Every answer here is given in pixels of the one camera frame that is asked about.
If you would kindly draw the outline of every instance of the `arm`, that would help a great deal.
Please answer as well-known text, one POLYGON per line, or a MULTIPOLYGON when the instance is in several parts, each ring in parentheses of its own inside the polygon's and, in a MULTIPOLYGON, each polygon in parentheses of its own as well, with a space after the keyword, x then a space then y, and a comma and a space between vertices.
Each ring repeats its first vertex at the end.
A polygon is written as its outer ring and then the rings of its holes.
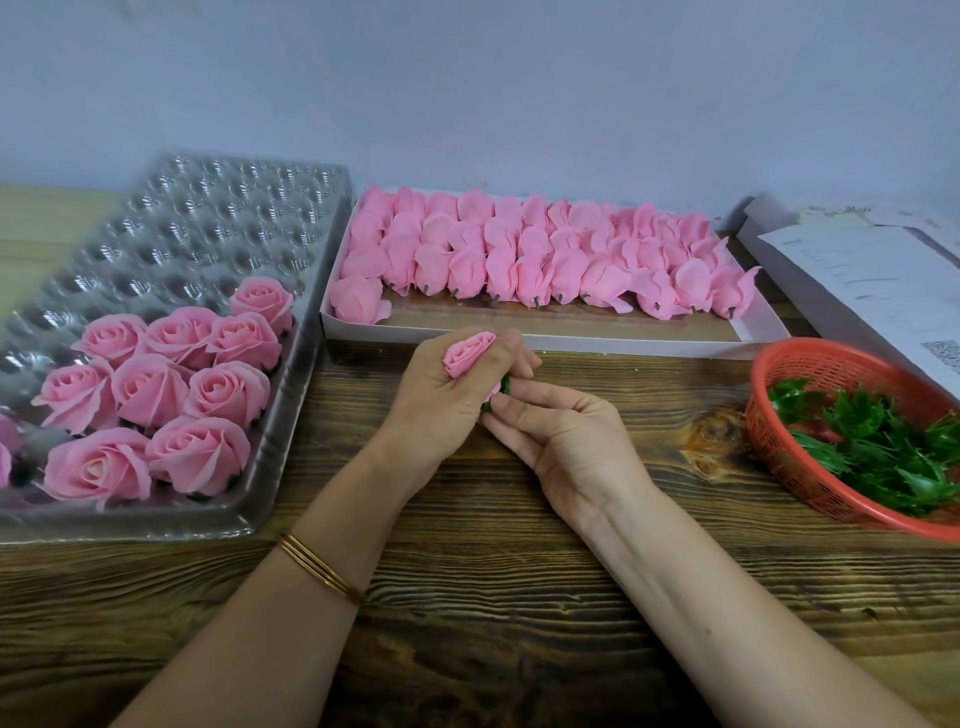
MULTIPOLYGON (((444 352, 473 333, 418 347, 387 421, 293 528, 361 591, 400 509, 467 439, 493 386, 508 370, 532 376, 540 363, 508 331, 451 381, 444 352)), ((313 728, 356 615, 357 607, 274 549, 114 728, 313 728)))
POLYGON ((729 726, 928 723, 822 639, 651 481, 616 409, 541 382, 496 395, 483 424, 540 477, 729 726))

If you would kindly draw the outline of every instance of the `green leaf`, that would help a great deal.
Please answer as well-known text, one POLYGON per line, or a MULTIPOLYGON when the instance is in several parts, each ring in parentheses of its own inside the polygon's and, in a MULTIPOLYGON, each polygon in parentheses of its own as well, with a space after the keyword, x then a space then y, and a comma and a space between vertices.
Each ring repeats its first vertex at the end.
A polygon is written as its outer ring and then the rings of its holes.
POLYGON ((810 437, 805 432, 800 432, 795 429, 791 429, 790 434, 793 435, 794 440, 800 443, 800 447, 806 450, 810 457, 824 466, 828 472, 838 475, 850 471, 850 463, 847 462, 847 458, 835 445, 822 443, 815 437, 810 437))

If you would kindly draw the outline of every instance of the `bracelet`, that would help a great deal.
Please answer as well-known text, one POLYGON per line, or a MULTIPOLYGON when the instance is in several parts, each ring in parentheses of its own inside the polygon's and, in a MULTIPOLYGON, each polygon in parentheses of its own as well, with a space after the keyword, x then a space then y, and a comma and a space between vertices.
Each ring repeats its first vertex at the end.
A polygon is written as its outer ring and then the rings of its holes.
POLYGON ((357 606, 363 603, 364 595, 360 590, 350 586, 336 571, 327 566, 323 559, 304 546, 300 539, 292 533, 281 533, 277 542, 287 556, 300 564, 321 584, 357 606))

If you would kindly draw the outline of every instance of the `wood knot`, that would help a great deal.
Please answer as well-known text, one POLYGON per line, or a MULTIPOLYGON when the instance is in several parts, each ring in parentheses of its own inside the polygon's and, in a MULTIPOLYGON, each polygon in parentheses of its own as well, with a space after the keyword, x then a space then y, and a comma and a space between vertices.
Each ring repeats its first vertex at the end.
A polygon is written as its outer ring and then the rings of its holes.
POLYGON ((733 404, 719 404, 684 429, 680 452, 707 480, 734 470, 731 458, 743 453, 743 412, 733 404))

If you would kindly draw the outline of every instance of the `cardboard tray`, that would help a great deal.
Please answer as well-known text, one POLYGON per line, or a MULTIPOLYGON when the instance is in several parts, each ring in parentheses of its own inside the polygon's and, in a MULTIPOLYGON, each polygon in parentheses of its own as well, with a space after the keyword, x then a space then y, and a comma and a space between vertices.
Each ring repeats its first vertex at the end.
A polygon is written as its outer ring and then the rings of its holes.
MULTIPOLYGON (((420 190, 427 196, 435 191, 420 190)), ((521 303, 494 303, 486 295, 458 301, 445 291, 427 297, 411 290, 401 297, 386 290, 385 298, 394 307, 389 319, 375 325, 349 324, 334 317, 329 284, 340 277, 353 215, 362 199, 361 195, 353 207, 324 291, 321 319, 329 339, 415 344, 456 328, 478 326, 518 328, 528 347, 547 352, 752 359, 764 344, 790 335, 759 293, 747 313, 731 322, 703 312, 658 321, 640 310, 617 314, 579 301, 531 310, 521 303)))

